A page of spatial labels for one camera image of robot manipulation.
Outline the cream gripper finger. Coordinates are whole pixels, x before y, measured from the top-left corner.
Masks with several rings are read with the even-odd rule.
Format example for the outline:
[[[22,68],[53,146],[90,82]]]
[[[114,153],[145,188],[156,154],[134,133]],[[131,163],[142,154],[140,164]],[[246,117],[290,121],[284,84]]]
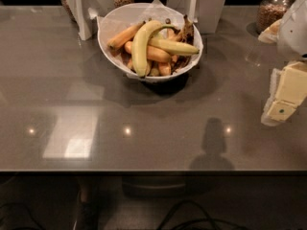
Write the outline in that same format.
[[[306,62],[290,61],[282,70],[273,69],[270,97],[264,106],[261,123],[269,127],[285,123],[306,98]]]
[[[258,36],[258,40],[268,44],[275,43],[277,41],[280,23],[280,19],[273,22]]]

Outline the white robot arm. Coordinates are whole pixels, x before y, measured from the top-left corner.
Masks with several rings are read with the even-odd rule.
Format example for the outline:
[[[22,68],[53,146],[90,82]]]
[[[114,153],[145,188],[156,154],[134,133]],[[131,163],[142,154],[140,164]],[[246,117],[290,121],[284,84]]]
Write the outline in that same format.
[[[274,127],[285,123],[307,98],[307,0],[295,0],[283,17],[258,36],[275,43],[288,64],[271,74],[270,97],[261,123]]]

